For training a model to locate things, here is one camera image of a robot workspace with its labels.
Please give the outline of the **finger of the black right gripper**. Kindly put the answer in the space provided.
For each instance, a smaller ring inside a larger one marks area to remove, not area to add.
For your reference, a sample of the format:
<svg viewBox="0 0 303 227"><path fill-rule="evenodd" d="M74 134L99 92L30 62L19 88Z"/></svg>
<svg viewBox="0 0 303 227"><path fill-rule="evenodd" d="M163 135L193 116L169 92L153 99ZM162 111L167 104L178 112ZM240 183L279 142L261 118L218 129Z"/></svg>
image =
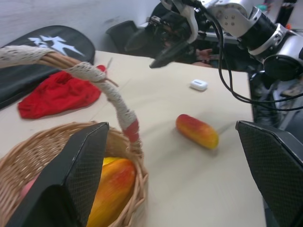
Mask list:
<svg viewBox="0 0 303 227"><path fill-rule="evenodd" d="M126 42L125 50L127 52L135 51L147 45L153 37L152 30L141 29L134 33Z"/></svg>
<svg viewBox="0 0 303 227"><path fill-rule="evenodd" d="M149 65L151 69L162 68L177 60L181 57L189 48L187 41L180 41L176 44L172 44L170 47L164 49Z"/></svg>

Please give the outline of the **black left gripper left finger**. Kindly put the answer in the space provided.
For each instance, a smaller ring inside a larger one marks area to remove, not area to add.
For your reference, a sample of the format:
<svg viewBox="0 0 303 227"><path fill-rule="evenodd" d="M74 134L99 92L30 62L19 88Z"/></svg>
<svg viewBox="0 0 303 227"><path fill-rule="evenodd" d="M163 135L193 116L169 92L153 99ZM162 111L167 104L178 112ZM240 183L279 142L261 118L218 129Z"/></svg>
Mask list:
<svg viewBox="0 0 303 227"><path fill-rule="evenodd" d="M73 134L42 170L5 227L85 227L98 189L109 124Z"/></svg>

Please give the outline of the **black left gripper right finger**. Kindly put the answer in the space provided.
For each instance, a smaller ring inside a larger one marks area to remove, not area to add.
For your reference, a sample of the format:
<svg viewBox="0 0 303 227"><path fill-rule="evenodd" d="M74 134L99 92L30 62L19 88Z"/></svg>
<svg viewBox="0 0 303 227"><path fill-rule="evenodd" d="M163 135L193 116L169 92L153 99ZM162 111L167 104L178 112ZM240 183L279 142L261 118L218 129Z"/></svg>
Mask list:
<svg viewBox="0 0 303 227"><path fill-rule="evenodd" d="M251 175L279 227L303 227L303 144L291 133L237 121Z"/></svg>

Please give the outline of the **black chair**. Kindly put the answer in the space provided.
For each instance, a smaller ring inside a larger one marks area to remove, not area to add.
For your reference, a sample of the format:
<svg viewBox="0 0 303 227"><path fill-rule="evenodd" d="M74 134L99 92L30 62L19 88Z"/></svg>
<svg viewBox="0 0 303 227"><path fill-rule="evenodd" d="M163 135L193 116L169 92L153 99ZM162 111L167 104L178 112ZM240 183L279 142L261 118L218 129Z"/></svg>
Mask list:
<svg viewBox="0 0 303 227"><path fill-rule="evenodd" d="M133 21L128 20L112 26L106 31L106 34L109 35L109 38L113 42L118 53L132 56L148 57L149 55L144 48L134 51L125 50L127 41L138 31L142 31L142 28L138 28Z"/></svg>

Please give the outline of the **yellow fruit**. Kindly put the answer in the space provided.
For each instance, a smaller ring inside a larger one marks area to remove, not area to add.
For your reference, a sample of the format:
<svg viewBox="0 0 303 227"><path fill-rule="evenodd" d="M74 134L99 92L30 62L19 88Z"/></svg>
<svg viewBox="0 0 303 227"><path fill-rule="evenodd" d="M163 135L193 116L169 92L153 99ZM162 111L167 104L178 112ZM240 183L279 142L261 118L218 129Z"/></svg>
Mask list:
<svg viewBox="0 0 303 227"><path fill-rule="evenodd" d="M103 159L103 165L102 166L105 166L105 165L108 165L116 160L119 160L120 158L119 157L105 157Z"/></svg>

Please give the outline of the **white earbud case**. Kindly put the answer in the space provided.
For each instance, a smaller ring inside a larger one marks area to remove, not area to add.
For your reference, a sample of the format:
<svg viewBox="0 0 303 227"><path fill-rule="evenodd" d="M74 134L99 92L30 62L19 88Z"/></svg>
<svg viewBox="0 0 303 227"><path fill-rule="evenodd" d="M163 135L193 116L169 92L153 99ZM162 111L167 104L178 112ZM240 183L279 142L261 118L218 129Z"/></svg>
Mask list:
<svg viewBox="0 0 303 227"><path fill-rule="evenodd" d="M208 83L205 82L205 81L202 81L202 80L198 80L198 79L195 79L195 80L192 80L189 84L189 87L191 89L194 89L194 90L197 90L197 91L205 91L207 90L208 88Z"/></svg>

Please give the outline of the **red-yellow mango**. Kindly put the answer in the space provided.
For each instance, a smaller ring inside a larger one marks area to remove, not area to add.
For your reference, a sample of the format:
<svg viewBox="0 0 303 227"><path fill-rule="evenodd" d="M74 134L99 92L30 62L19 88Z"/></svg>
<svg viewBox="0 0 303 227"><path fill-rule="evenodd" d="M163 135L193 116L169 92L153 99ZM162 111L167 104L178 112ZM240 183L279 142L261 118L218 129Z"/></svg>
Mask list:
<svg viewBox="0 0 303 227"><path fill-rule="evenodd" d="M103 166L86 227L108 227L132 196L136 178L133 162L121 158Z"/></svg>
<svg viewBox="0 0 303 227"><path fill-rule="evenodd" d="M209 124L187 114L176 119L177 130L186 138L207 149L215 149L219 143L216 130Z"/></svg>

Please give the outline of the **pink peach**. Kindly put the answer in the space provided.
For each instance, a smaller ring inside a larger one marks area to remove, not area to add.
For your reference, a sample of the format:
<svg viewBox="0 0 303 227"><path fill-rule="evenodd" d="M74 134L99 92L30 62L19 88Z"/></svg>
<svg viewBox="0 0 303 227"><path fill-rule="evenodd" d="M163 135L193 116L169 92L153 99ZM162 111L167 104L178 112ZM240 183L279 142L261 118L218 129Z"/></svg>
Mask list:
<svg viewBox="0 0 303 227"><path fill-rule="evenodd" d="M28 182L24 188L22 189L21 193L20 193L20 198L21 200L24 199L24 197L26 196L26 194L28 193L28 191L31 189L32 185L35 183L36 179L38 178L38 176L36 176L35 178L33 178L30 182Z"/></svg>

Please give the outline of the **red cloth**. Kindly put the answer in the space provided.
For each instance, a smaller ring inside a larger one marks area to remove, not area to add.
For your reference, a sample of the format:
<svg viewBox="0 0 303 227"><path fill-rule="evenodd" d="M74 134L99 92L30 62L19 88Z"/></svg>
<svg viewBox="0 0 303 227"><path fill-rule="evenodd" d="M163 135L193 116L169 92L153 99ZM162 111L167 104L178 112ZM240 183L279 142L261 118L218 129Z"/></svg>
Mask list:
<svg viewBox="0 0 303 227"><path fill-rule="evenodd" d="M39 119L87 107L99 99L101 91L87 80L65 71L52 74L18 103L23 119Z"/></svg>

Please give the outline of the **black bag with white print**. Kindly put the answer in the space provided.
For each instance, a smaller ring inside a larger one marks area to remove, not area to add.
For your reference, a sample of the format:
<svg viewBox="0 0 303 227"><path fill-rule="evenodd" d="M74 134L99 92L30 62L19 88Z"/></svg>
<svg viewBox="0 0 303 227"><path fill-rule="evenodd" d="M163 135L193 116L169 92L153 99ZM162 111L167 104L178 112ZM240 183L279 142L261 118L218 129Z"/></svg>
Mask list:
<svg viewBox="0 0 303 227"><path fill-rule="evenodd" d="M67 26L47 26L7 44L51 48L79 61L94 63L95 47L83 33ZM32 92L58 70L43 65L21 65L0 69L0 109Z"/></svg>

